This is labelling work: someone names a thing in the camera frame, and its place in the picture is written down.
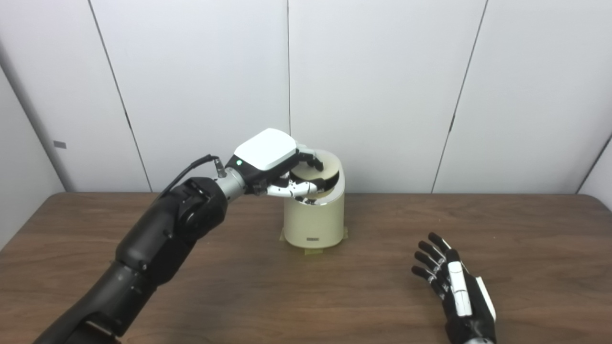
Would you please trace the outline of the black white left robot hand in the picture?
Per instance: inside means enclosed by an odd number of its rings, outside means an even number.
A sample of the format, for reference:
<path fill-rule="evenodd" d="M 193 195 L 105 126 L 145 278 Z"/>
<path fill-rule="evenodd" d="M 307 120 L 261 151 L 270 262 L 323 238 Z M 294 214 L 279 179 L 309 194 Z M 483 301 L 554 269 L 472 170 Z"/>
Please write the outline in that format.
<path fill-rule="evenodd" d="M 329 178 L 307 180 L 291 174 L 305 163 L 317 172 L 324 170 L 319 154 L 297 143 L 288 133 L 268 128 L 242 143 L 228 163 L 218 171 L 217 185 L 228 201 L 243 194 L 275 197 L 302 197 L 332 190 L 339 181 L 339 172 Z"/>

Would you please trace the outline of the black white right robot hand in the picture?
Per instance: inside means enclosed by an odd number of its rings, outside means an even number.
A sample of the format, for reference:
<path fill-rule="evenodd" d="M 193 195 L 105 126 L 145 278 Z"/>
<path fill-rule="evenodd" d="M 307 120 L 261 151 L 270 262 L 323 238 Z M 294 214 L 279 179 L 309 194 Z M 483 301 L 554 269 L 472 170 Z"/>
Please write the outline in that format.
<path fill-rule="evenodd" d="M 441 299 L 451 344 L 496 344 L 496 309 L 481 277 L 470 274 L 457 250 L 436 233 L 421 240 L 411 272 Z"/>

